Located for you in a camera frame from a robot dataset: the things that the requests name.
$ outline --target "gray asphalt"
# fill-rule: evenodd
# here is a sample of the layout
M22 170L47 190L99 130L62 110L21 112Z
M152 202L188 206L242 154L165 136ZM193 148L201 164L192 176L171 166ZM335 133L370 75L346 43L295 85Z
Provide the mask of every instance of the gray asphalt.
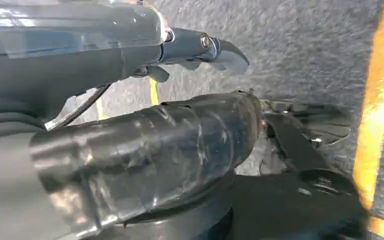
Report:
M352 172L368 61L383 0L150 2L171 26L231 41L251 63L244 75L237 76L204 64L196 71L166 67L171 77L157 86L160 101L253 88L261 98L337 105L352 116L351 134L321 151L333 164ZM102 97L102 105L109 117L149 107L148 80L116 83ZM94 111L88 111L80 122L95 120ZM253 156L241 171L255 173L259 160ZM384 152L373 212L384 219Z

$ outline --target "cable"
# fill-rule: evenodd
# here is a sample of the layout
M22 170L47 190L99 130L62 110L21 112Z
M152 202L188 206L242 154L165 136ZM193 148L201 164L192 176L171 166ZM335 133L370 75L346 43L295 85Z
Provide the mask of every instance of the cable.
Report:
M96 89L92 96L90 96L87 100L83 101L73 111L71 111L69 114L67 114L62 119L53 124L51 127L49 127L48 131L59 129L72 123L82 113L88 110L108 90L110 86L111 84L107 84Z

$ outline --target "asphalt road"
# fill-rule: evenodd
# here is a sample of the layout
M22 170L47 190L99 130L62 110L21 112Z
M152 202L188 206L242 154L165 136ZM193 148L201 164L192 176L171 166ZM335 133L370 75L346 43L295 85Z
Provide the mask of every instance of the asphalt road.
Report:
M205 31L237 45L251 65L229 75L202 64L196 71L169 66L171 77L157 85L160 101L253 88L258 97L301 103L334 104L352 117L344 141L321 149L326 158L351 173L372 41L382 0L151 0L173 27ZM147 79L114 84L102 97L113 117L151 105ZM96 109L79 123L97 119ZM255 173L258 155L242 166ZM384 151L373 213L384 219Z

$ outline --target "motorcycle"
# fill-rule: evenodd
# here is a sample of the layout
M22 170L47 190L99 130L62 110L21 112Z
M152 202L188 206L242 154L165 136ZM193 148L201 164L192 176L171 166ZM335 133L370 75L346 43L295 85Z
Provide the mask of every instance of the motorcycle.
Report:
M171 64L239 74L250 63L140 0L0 0L0 240L365 237L355 185L316 151L350 130L333 106L250 89L67 126L113 82L165 82ZM261 176L235 174L260 136L272 156Z

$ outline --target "brake lever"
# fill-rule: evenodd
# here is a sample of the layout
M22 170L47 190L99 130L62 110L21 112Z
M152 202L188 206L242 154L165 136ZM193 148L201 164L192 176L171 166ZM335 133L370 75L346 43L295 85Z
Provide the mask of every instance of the brake lever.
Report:
M159 64L179 64L195 70L208 63L219 71L244 73L250 62L233 43L208 36L205 32L172 28L171 40L162 44Z

